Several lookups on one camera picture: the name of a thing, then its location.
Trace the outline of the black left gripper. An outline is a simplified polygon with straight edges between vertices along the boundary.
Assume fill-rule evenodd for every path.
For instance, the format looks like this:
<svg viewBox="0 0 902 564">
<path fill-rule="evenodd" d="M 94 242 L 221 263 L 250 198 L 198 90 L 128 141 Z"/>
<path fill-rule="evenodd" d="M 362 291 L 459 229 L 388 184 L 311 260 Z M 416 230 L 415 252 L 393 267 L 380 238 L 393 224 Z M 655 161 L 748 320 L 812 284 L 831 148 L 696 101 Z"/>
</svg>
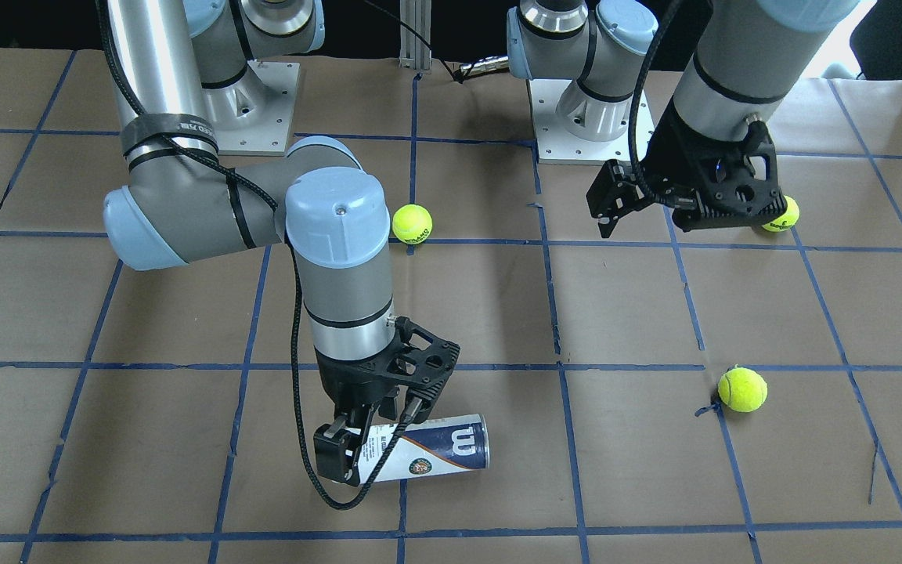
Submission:
<svg viewBox="0 0 902 564">
<path fill-rule="evenodd" d="M 755 215 L 752 171 L 744 164 L 744 140 L 709 138 L 696 132 L 667 104 L 642 161 L 649 186 L 674 207 L 691 215 Z M 628 214 L 655 203 L 642 190 L 631 163 L 612 158 L 586 193 L 599 236 L 608 239 Z"/>
</svg>

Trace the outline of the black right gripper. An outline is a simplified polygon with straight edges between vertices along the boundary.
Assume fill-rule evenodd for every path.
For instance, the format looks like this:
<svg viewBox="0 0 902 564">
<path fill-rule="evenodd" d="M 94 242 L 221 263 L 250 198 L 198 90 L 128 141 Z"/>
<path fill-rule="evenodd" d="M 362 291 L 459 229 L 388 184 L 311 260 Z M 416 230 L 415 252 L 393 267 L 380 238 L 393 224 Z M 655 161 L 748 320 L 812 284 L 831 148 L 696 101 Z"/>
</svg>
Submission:
<svg viewBox="0 0 902 564">
<path fill-rule="evenodd" d="M 337 360 L 318 351 L 319 374 L 323 389 L 334 403 L 334 421 L 323 424 L 312 436 L 316 472 L 337 484 L 361 485 L 364 472 L 360 454 L 375 415 L 398 424 L 400 392 L 386 366 L 396 347 L 391 342 L 375 354 L 361 360 Z"/>
</svg>

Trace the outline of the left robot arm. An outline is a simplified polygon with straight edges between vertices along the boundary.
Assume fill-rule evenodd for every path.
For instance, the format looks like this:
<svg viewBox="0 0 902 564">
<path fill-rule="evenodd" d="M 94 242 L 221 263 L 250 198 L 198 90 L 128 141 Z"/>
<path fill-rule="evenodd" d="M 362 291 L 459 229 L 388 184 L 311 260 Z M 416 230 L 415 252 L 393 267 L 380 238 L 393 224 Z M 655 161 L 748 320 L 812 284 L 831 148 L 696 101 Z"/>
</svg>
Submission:
<svg viewBox="0 0 902 564">
<path fill-rule="evenodd" d="M 769 122 L 854 1 L 713 1 L 711 16 L 648 145 L 634 139 L 656 54 L 680 2 L 656 17 L 638 1 L 521 1 L 506 17 L 516 78 L 567 82 L 557 116 L 590 142 L 629 135 L 586 193 L 608 238 L 659 204 L 692 230 L 759 227 L 787 213 Z"/>
</svg>

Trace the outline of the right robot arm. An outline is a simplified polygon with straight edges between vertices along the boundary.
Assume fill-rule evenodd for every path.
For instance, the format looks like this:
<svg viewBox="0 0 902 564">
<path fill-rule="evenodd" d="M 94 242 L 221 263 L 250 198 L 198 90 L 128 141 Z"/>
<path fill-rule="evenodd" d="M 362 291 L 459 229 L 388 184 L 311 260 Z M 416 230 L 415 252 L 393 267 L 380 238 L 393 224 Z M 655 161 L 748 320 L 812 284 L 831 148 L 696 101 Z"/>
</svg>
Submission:
<svg viewBox="0 0 902 564">
<path fill-rule="evenodd" d="M 396 418 L 412 335 L 394 314 L 381 183 L 326 136 L 266 163 L 221 162 L 228 131 L 272 120 L 254 61 L 319 48 L 321 2 L 97 1 L 96 15 L 130 178 L 103 203 L 112 248 L 146 271 L 287 244 L 335 407 L 314 435 L 316 472 L 373 482 L 361 449 L 376 414 Z"/>
</svg>

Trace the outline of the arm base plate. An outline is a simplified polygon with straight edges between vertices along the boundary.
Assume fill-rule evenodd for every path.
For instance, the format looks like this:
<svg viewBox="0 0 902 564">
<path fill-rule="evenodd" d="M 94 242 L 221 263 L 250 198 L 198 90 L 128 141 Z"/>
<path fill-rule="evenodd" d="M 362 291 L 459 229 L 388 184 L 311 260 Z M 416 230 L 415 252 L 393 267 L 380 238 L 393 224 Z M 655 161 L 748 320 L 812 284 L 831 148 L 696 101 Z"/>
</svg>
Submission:
<svg viewBox="0 0 902 564">
<path fill-rule="evenodd" d="M 222 156 L 283 156 L 289 146 L 301 65 L 247 62 L 237 79 L 204 83 L 207 115 Z"/>
<path fill-rule="evenodd" d="M 531 118 L 538 157 L 542 163 L 600 165 L 611 158 L 627 162 L 630 111 L 637 111 L 636 148 L 644 156 L 652 135 L 647 100 L 637 106 L 631 99 L 604 101 L 579 86 L 578 70 L 572 78 L 534 78 L 529 86 Z"/>
</svg>

